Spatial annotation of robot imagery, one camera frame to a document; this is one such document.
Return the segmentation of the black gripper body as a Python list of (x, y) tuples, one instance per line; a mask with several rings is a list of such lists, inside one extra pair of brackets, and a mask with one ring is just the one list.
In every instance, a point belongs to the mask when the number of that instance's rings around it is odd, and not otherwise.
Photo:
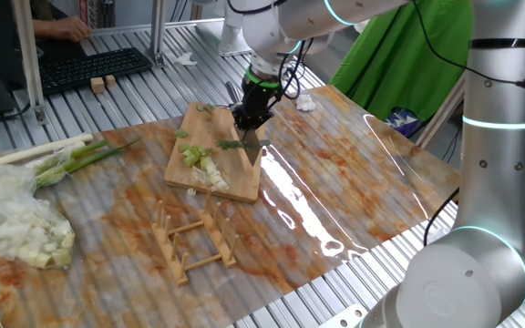
[(251, 109), (269, 108), (270, 99), (279, 90), (279, 83), (242, 83), (242, 104), (246, 113)]

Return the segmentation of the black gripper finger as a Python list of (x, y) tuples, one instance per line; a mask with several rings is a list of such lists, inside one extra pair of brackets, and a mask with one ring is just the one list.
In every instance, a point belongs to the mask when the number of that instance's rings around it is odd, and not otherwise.
[(230, 106), (230, 111), (234, 119), (234, 125), (238, 130), (247, 131), (251, 128), (249, 116), (242, 103), (233, 104)]
[(273, 112), (269, 108), (251, 109), (248, 112), (248, 129), (256, 130), (273, 117)]

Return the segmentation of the person's hand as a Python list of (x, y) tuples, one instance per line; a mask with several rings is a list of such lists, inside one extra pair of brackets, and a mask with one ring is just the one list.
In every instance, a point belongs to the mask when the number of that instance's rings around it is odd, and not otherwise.
[(56, 40), (80, 42), (91, 34), (90, 28), (78, 17), (69, 16), (51, 23), (50, 35)]

